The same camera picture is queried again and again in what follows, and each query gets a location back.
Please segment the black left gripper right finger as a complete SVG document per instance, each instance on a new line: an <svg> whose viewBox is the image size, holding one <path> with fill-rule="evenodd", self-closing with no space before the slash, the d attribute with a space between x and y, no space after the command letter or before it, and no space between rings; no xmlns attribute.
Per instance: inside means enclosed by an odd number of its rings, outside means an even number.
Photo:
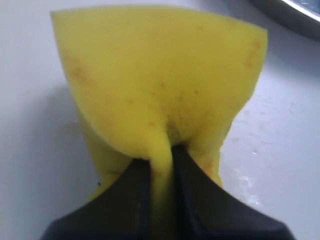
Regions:
<svg viewBox="0 0 320 240"><path fill-rule="evenodd" d="M172 148L179 240L293 240L290 229L231 196L181 146Z"/></svg>

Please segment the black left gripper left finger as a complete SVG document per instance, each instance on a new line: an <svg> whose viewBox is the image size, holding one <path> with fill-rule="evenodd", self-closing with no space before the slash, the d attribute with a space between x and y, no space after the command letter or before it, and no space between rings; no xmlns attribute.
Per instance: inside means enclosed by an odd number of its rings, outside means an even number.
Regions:
<svg viewBox="0 0 320 240"><path fill-rule="evenodd" d="M54 220L43 240L147 240L150 228L151 170L134 159L102 194Z"/></svg>

